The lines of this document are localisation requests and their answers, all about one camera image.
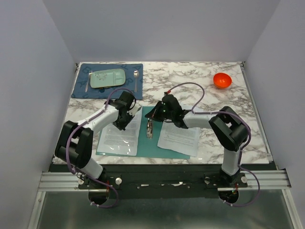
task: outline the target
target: green folder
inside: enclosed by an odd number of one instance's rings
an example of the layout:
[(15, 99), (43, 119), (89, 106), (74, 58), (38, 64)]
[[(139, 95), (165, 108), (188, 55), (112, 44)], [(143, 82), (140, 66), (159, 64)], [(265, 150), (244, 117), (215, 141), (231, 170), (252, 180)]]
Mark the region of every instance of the green folder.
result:
[[(181, 154), (176, 151), (172, 151), (170, 149), (162, 149), (157, 146), (162, 128), (162, 123), (154, 121), (152, 138), (147, 138), (146, 136), (147, 118), (145, 118), (144, 116), (148, 112), (150, 112), (152, 108), (153, 106), (142, 107), (142, 119), (141, 119), (140, 133), (138, 139), (138, 151), (136, 157), (190, 159), (190, 156), (188, 155)], [(98, 151), (96, 151), (96, 155), (127, 156), (127, 155), (119, 155), (119, 154), (109, 154)]]

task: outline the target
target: paper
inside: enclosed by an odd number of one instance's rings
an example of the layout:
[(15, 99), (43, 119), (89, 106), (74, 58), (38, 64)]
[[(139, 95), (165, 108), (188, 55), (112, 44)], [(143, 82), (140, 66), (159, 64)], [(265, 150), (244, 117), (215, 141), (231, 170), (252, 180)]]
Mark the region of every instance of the paper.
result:
[(142, 109), (136, 113), (125, 131), (120, 131), (113, 124), (107, 125), (102, 130), (97, 152), (136, 156), (141, 117)]
[[(182, 108), (191, 109), (188, 106), (182, 106)], [(182, 129), (173, 123), (163, 122), (158, 147), (189, 156), (197, 156), (199, 137), (200, 128)]]

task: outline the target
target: bowl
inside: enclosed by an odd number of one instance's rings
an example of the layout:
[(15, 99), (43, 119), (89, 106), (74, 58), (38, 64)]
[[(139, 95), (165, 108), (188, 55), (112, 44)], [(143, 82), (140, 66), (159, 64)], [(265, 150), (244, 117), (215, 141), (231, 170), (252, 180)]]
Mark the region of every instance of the bowl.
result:
[(226, 73), (217, 73), (214, 78), (214, 85), (219, 89), (225, 89), (232, 83), (232, 78)]

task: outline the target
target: marble tabletop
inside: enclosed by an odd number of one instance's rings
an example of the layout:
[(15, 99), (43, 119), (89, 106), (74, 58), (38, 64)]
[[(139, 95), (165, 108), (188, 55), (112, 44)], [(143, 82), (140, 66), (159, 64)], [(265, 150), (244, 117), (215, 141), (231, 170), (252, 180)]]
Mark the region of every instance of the marble tabletop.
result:
[[(259, 129), (244, 77), (239, 63), (236, 62), (91, 62), (91, 63), (143, 63), (143, 100), (142, 106), (154, 106), (163, 93), (171, 87), (184, 82), (195, 82), (205, 89), (204, 99), (197, 107), (214, 111), (230, 106), (251, 128), (252, 140), (243, 151), (242, 163), (267, 164), (267, 150)], [(227, 73), (232, 85), (225, 90), (215, 88), (213, 76)], [(180, 104), (194, 105), (202, 96), (195, 85), (183, 85), (172, 91)], [(79, 121), (100, 109), (105, 100), (70, 99), (65, 121)], [(120, 157), (96, 155), (99, 135), (94, 136), (92, 158), (100, 164), (220, 164), (224, 149), (211, 129), (201, 129), (197, 157), (190, 159), (161, 159), (144, 157)], [(55, 164), (63, 164), (54, 158)]]

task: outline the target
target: blue placemat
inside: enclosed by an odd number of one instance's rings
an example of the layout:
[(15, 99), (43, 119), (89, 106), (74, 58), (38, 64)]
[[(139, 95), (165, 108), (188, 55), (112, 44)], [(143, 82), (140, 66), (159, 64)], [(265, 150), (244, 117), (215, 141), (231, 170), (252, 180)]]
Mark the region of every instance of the blue placemat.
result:
[[(126, 82), (117, 87), (110, 88), (91, 88), (90, 84), (88, 85), (88, 91), (85, 92), (86, 84), (88, 81), (89, 71), (102, 71), (121, 68), (125, 71)], [(135, 78), (133, 77), (134, 70), (138, 70), (140, 77), (137, 79), (137, 89), (138, 92), (134, 92), (135, 87)], [(83, 63), (81, 69), (78, 73), (76, 84), (71, 95), (71, 98), (77, 99), (107, 99), (109, 94), (117, 88), (128, 88), (131, 90), (136, 99), (143, 99), (142, 90), (143, 90), (143, 64), (97, 64), (97, 63)], [(112, 99), (118, 99), (122, 91), (115, 92), (112, 95)]]
[[(157, 146), (162, 128), (162, 123), (154, 122), (152, 138), (150, 139), (147, 138), (146, 136), (147, 118), (145, 118), (144, 116), (148, 112), (150, 112), (152, 108), (153, 106), (142, 107), (142, 119), (141, 119), (141, 126), (140, 126), (139, 139), (138, 139), (138, 151), (136, 157), (190, 159), (190, 156), (188, 155), (181, 154), (176, 151), (172, 151), (170, 149), (162, 149)], [(97, 152), (97, 151), (96, 151), (96, 155), (127, 156), (127, 155), (109, 154), (109, 153)]]

